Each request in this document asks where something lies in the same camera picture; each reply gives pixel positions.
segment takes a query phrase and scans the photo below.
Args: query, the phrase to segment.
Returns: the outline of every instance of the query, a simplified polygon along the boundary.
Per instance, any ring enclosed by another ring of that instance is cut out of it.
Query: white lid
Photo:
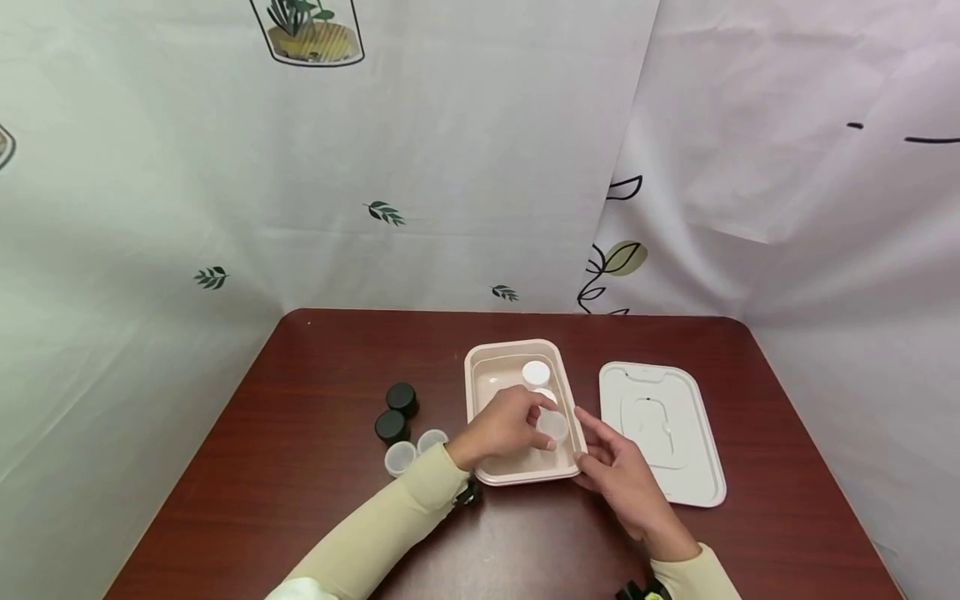
[[[550,436],[557,445],[560,445],[569,435],[570,427],[566,424],[563,413],[541,408],[540,417],[537,419],[537,431]]]
[[[527,385],[541,388],[550,380],[550,368],[541,360],[532,360],[523,365],[523,380]]]
[[[383,465],[387,472],[399,477],[417,460],[417,447],[409,442],[397,442],[387,448],[387,455],[383,457]]]
[[[534,392],[535,392],[536,394],[543,394],[544,396],[547,396],[548,398],[550,398],[550,399],[553,400],[554,402],[557,401],[557,395],[554,394],[553,392],[551,392],[550,390],[547,390],[546,388],[537,388],[536,390],[534,390]]]
[[[427,450],[437,444],[446,444],[450,439],[440,429],[430,429],[424,431],[420,439],[417,440],[417,452],[425,454]]]
[[[604,365],[600,418],[639,446],[671,502],[709,508],[727,497],[704,401],[689,373],[635,363]]]

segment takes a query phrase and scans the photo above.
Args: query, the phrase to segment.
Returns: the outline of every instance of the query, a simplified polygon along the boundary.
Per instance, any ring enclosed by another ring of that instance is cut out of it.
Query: black line drawing
[[[202,285],[205,290],[211,288],[219,290],[224,287],[227,277],[229,277],[229,275],[227,275],[223,267],[210,267],[206,270],[206,273],[204,273],[203,269],[200,269],[200,274],[193,276],[193,278],[197,280],[197,285]]]
[[[13,152],[16,151],[16,140],[13,136],[0,125],[0,169],[4,168],[10,159],[13,158]]]
[[[647,249],[639,242],[630,240],[614,244],[606,254],[604,254],[596,244],[593,244],[592,247],[600,258],[599,261],[593,260],[592,258],[587,260],[587,273],[592,274],[593,278],[584,285],[583,289],[580,290],[580,294],[577,296],[577,304],[579,304],[588,315],[592,315],[593,312],[587,308],[584,302],[596,300],[607,291],[606,286],[592,287],[593,284],[597,282],[597,279],[603,275],[625,277],[639,269],[647,259]],[[621,308],[614,310],[610,314],[629,315],[630,309]]]
[[[905,137],[903,141],[914,144],[960,144],[960,137]]]
[[[507,285],[494,285],[490,289],[493,292],[493,295],[501,300],[509,300],[510,302],[516,302],[517,300],[520,300],[520,296]]]
[[[364,204],[367,207],[367,212],[370,213],[377,221],[386,221],[391,225],[396,225],[400,227],[401,225],[406,225],[403,221],[403,217],[400,216],[400,211],[396,208],[393,208],[389,204],[381,201],[376,201],[370,204]]]
[[[634,187],[633,191],[628,192],[626,196],[622,195],[621,193],[625,190],[616,189],[624,186],[628,186],[627,189],[629,189],[629,186],[632,184],[636,184],[636,186]],[[610,186],[610,191],[607,192],[607,200],[621,200],[621,201],[630,200],[633,196],[636,196],[636,194],[639,193],[640,187],[642,185],[643,185],[642,175],[637,175],[636,177],[621,181],[620,183],[612,183]]]
[[[330,68],[366,57],[353,0],[250,0],[250,5],[277,62]]]
[[[855,130],[862,130],[863,123],[848,123],[847,127]],[[915,135],[907,135],[903,141],[910,142],[912,144],[960,144],[960,137],[917,137]]]

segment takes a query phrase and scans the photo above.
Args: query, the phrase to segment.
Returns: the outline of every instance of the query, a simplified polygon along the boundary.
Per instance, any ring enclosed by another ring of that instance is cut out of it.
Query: hand
[[[446,451],[457,467],[473,470],[493,456],[510,456],[527,448],[556,450],[557,443],[536,429],[541,408],[558,410],[553,400],[523,386],[500,390]]]
[[[700,545],[680,522],[636,444],[579,406],[589,454],[577,454],[574,481],[603,494],[631,538],[644,541],[650,558],[679,563],[700,555]]]

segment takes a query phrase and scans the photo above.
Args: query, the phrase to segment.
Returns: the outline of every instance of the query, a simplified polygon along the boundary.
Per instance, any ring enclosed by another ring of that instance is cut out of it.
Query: wrist
[[[650,558],[659,563],[684,563],[697,558],[703,551],[672,511],[644,531],[643,541]]]
[[[464,432],[447,443],[446,453],[450,455],[450,460],[459,470],[470,472],[483,461],[486,456],[480,450],[479,445]]]

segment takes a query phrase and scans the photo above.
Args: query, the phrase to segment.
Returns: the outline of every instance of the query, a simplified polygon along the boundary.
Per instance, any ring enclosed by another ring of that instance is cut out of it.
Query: fabric backdrop
[[[955,2],[661,3],[577,306],[749,325],[923,600],[960,556],[958,39]]]
[[[952,597],[955,3],[664,0],[645,63],[656,3],[307,4],[0,8],[0,590],[96,598],[276,320],[356,306],[740,319]]]
[[[656,0],[0,3],[0,596],[95,599],[302,306],[564,311]]]

